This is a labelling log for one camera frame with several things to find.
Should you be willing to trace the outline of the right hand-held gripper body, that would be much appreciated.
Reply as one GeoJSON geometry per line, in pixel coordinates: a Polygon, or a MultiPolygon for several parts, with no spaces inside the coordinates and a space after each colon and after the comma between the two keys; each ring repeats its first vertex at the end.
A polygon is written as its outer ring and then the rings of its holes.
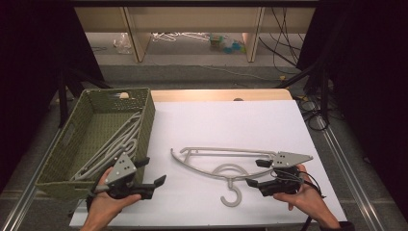
{"type": "Polygon", "coordinates": [[[296,154],[291,152],[278,152],[272,159],[272,171],[275,179],[266,181],[268,188],[261,192],[263,196],[275,193],[295,194],[300,188],[302,180],[299,177],[297,165],[309,162],[313,159],[311,155],[296,154]]]}

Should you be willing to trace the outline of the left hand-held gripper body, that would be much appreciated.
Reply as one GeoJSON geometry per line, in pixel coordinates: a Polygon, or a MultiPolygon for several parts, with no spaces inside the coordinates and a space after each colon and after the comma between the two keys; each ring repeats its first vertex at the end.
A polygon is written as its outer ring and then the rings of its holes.
{"type": "Polygon", "coordinates": [[[127,154],[121,154],[115,160],[112,170],[101,186],[96,186],[94,193],[107,193],[113,199],[122,199],[132,194],[139,194],[142,199],[151,199],[154,192],[147,192],[136,180],[140,167],[127,154]]]}

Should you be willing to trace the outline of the grey plastic clothes hanger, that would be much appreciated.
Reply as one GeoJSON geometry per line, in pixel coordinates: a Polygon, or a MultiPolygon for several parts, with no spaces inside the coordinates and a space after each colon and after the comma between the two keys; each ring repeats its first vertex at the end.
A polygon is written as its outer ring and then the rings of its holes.
{"type": "Polygon", "coordinates": [[[70,180],[89,180],[121,154],[133,157],[138,144],[137,135],[140,131],[140,124],[141,113],[131,115],[70,180]]]}
{"type": "Polygon", "coordinates": [[[236,195],[234,201],[229,201],[225,196],[220,198],[221,203],[230,208],[237,207],[242,202],[242,192],[235,186],[237,181],[243,181],[246,178],[253,179],[264,176],[272,172],[272,167],[267,167],[266,170],[249,172],[237,161],[240,158],[255,158],[260,157],[262,161],[272,161],[277,156],[276,152],[265,150],[250,150],[238,148],[224,148],[224,147],[184,147],[179,152],[173,148],[170,149],[170,155],[181,166],[189,169],[197,174],[204,175],[213,179],[222,179],[226,182],[227,189],[236,195]],[[214,158],[232,158],[232,161],[226,163],[216,163],[213,169],[205,169],[203,167],[195,166],[191,159],[195,157],[209,158],[210,164],[214,158]]]}

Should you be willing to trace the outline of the green woven basket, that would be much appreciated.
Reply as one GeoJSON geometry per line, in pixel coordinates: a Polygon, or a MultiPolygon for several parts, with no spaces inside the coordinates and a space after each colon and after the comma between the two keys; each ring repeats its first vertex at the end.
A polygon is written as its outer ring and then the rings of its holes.
{"type": "Polygon", "coordinates": [[[147,156],[155,115],[151,90],[84,90],[40,172],[38,189],[62,200],[84,198],[107,167],[89,180],[70,178],[137,112],[141,113],[141,124],[132,161],[147,156]]]}

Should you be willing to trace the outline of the person's left hand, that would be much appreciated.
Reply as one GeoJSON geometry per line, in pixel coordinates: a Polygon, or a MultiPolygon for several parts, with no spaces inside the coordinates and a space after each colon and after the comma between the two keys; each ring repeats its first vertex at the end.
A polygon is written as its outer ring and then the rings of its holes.
{"type": "Polygon", "coordinates": [[[100,192],[91,202],[87,223],[106,226],[124,208],[141,200],[139,194],[132,194],[122,199],[113,199],[106,192],[100,192]]]}

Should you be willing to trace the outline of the person's right hand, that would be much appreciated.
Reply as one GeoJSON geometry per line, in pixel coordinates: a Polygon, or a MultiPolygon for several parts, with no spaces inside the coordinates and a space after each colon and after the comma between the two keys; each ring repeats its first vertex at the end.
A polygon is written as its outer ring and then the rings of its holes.
{"type": "Polygon", "coordinates": [[[322,224],[323,217],[327,213],[327,206],[320,193],[313,187],[313,184],[306,173],[305,166],[297,165],[296,167],[300,171],[299,176],[303,180],[299,191],[296,194],[278,192],[272,197],[276,200],[287,202],[290,211],[296,207],[319,224],[322,224]]]}

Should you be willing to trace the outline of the white table cover sheet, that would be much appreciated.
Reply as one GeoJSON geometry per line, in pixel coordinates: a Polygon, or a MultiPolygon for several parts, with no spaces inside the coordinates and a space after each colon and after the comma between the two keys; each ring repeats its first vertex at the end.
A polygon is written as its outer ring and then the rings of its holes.
{"type": "Polygon", "coordinates": [[[225,206],[222,201],[235,200],[234,192],[224,179],[209,177],[207,171],[224,163],[234,163],[250,173],[258,167],[252,157],[217,157],[216,147],[311,156],[307,171],[319,182],[332,213],[345,218],[295,102],[158,102],[155,107],[144,180],[150,183],[164,176],[166,181],[152,199],[125,208],[111,222],[112,228],[252,228],[305,221],[301,211],[262,196],[244,181],[235,184],[242,202],[236,207],[225,206]]]}

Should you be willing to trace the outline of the black stand leg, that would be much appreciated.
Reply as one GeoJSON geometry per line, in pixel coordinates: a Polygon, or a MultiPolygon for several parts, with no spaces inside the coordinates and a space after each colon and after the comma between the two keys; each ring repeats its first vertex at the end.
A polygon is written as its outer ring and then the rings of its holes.
{"type": "Polygon", "coordinates": [[[320,90],[320,106],[319,111],[322,118],[328,121],[328,74],[326,73],[324,64],[322,62],[315,62],[311,66],[305,68],[299,73],[295,74],[294,77],[290,78],[288,81],[277,86],[278,89],[285,89],[292,84],[302,80],[307,77],[308,81],[304,86],[304,91],[306,94],[315,94],[317,90],[320,90]]]}
{"type": "Polygon", "coordinates": [[[82,70],[64,67],[58,76],[58,96],[60,100],[60,124],[59,127],[63,128],[64,124],[68,120],[68,106],[66,92],[69,90],[74,97],[79,97],[85,90],[83,82],[88,82],[100,89],[109,89],[103,80],[93,78],[82,70]]]}

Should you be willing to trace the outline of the black curtain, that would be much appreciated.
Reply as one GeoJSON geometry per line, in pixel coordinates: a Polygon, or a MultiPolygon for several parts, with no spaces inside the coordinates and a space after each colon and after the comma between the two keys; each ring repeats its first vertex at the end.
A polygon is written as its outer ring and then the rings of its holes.
{"type": "Polygon", "coordinates": [[[0,0],[0,193],[59,87],[103,75],[69,0],[0,0]]]}
{"type": "Polygon", "coordinates": [[[408,221],[408,0],[319,0],[297,67],[317,60],[349,13],[327,60],[348,125],[408,221]]]}

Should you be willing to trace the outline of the clear plastic bag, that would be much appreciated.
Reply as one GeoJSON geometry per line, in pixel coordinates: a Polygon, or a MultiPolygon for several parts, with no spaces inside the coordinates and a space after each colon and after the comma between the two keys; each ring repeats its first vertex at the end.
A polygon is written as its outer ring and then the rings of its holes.
{"type": "Polygon", "coordinates": [[[118,38],[114,39],[114,48],[119,54],[132,53],[132,45],[127,33],[121,33],[118,38]]]}

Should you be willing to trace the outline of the colourful plastic toys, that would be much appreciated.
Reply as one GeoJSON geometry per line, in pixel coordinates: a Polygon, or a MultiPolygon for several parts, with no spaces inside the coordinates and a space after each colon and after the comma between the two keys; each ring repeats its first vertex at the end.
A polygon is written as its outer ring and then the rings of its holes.
{"type": "Polygon", "coordinates": [[[241,52],[244,54],[246,52],[244,45],[240,41],[227,36],[210,34],[209,42],[211,49],[222,51],[225,54],[232,54],[235,52],[241,52]]]}

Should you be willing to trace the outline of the aluminium rail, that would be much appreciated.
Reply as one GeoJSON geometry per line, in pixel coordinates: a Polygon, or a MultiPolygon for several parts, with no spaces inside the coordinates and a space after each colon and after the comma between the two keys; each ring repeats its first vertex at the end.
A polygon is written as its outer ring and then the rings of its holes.
{"type": "Polygon", "coordinates": [[[361,231],[387,231],[383,211],[394,202],[343,122],[338,130],[321,116],[309,129],[346,217],[361,231]]]}
{"type": "Polygon", "coordinates": [[[28,185],[25,187],[24,191],[18,197],[18,200],[16,201],[8,217],[6,218],[4,225],[0,228],[0,231],[18,231],[22,221],[24,220],[26,214],[28,213],[34,201],[34,198],[36,197],[38,191],[36,187],[36,181],[39,177],[40,171],[45,165],[45,162],[49,154],[51,153],[51,149],[56,143],[61,132],[62,132],[61,129],[57,130],[52,141],[48,145],[46,151],[42,154],[40,162],[35,168],[35,171],[32,177],[30,178],[28,185]]]}

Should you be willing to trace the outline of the beige wooden desk frame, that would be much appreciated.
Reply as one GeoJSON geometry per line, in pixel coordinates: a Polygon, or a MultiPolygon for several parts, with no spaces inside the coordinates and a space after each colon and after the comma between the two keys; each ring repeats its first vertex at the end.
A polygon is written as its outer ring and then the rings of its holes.
{"type": "Polygon", "coordinates": [[[134,57],[142,62],[153,32],[240,33],[247,60],[255,61],[259,35],[308,32],[315,10],[289,7],[77,7],[82,28],[91,33],[129,35],[134,57]]]}

